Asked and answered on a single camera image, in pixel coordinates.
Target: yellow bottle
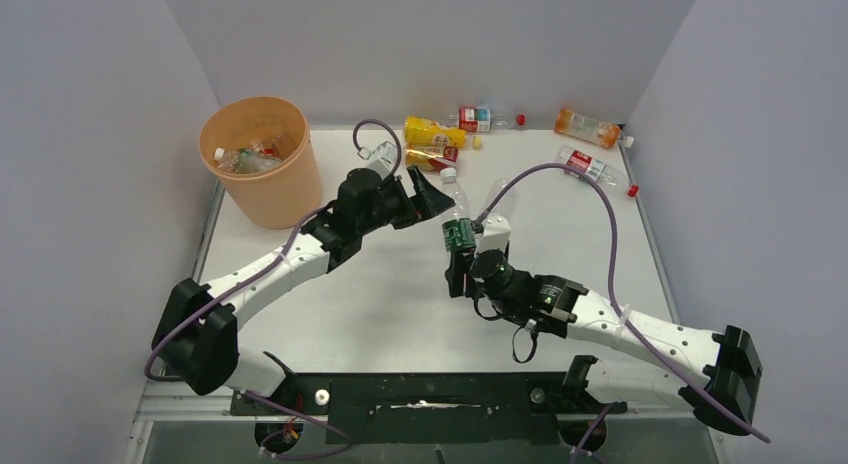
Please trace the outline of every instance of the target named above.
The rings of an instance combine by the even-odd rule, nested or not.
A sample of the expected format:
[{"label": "yellow bottle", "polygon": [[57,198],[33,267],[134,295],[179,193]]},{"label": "yellow bottle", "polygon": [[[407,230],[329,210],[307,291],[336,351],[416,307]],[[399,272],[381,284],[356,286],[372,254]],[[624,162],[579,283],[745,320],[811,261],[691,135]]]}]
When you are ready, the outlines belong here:
[{"label": "yellow bottle", "polygon": [[406,118],[406,124],[403,126],[403,139],[407,146],[416,148],[451,146],[465,149],[466,145],[470,145],[474,149],[479,149],[482,145],[482,140],[479,137],[462,129],[444,127],[436,121],[415,116]]}]

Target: metal screw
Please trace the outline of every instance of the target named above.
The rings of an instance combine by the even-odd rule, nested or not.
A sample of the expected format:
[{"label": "metal screw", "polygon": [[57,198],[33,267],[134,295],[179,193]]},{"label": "metal screw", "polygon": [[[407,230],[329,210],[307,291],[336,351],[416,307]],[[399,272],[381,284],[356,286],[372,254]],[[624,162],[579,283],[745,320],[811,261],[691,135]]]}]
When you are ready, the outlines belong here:
[{"label": "metal screw", "polygon": [[534,404],[542,404],[543,402],[545,402],[545,391],[539,389],[538,387],[536,389],[533,389],[532,391],[530,391],[530,401],[532,401]]}]

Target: black mounting base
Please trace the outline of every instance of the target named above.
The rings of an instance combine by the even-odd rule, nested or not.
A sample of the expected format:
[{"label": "black mounting base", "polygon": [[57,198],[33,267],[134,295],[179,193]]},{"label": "black mounting base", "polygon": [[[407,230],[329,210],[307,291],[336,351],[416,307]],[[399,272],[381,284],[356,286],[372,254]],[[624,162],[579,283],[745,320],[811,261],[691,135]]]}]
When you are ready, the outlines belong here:
[{"label": "black mounting base", "polygon": [[[303,396],[303,412],[326,415],[331,425],[358,444],[481,443],[524,440],[534,445],[560,442],[556,414],[597,414],[601,404],[562,389],[564,372],[461,374],[298,374],[272,396],[290,405]],[[326,406],[315,403],[319,389],[330,393]],[[544,398],[540,401],[538,391]],[[531,399],[536,392],[534,402]],[[626,412],[621,404],[613,413]],[[234,395],[236,416],[279,414]],[[328,444],[344,444],[327,433]]]}]

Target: bottle label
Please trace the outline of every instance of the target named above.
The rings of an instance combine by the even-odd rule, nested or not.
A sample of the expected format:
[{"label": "bottle label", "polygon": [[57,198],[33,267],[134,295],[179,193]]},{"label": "bottle label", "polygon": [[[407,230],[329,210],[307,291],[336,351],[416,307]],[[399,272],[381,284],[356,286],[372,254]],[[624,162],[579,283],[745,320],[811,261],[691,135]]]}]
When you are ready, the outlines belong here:
[{"label": "bottle label", "polygon": [[574,132],[580,135],[583,139],[593,138],[596,136],[602,137],[600,134],[601,123],[594,119],[583,117],[580,114],[572,114],[571,125]]},{"label": "bottle label", "polygon": [[588,176],[589,179],[592,179],[593,181],[597,181],[604,172],[604,169],[607,167],[607,165],[603,162],[593,158],[592,156],[583,154],[580,151],[572,152],[571,157],[569,157],[568,162],[566,162],[566,165],[580,169],[586,173],[586,176]]},{"label": "bottle label", "polygon": [[492,112],[485,107],[459,108],[459,128],[467,132],[489,132]]},{"label": "bottle label", "polygon": [[430,139],[430,145],[433,147],[444,149],[445,147],[450,145],[450,138],[446,134],[437,132],[433,134],[433,137]]},{"label": "bottle label", "polygon": [[454,219],[442,224],[442,234],[445,237],[445,249],[448,252],[473,249],[477,245],[474,241],[471,219]]},{"label": "bottle label", "polygon": [[406,148],[406,165],[418,166],[426,172],[439,172],[447,167],[456,167],[459,149],[453,146]]}]

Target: cable tie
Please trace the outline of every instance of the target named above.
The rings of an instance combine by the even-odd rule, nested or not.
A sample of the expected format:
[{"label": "cable tie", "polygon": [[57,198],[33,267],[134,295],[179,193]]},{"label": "cable tie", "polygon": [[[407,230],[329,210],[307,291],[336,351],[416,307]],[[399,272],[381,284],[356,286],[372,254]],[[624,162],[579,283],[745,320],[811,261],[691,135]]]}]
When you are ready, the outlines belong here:
[{"label": "cable tie", "polygon": [[621,311],[621,316],[618,318],[618,324],[615,326],[615,332],[613,335],[615,336],[615,340],[612,343],[612,349],[614,351],[618,350],[618,343],[621,342],[621,333],[624,332],[624,329],[627,327],[627,320],[630,319],[630,304],[625,304],[624,309]]}]

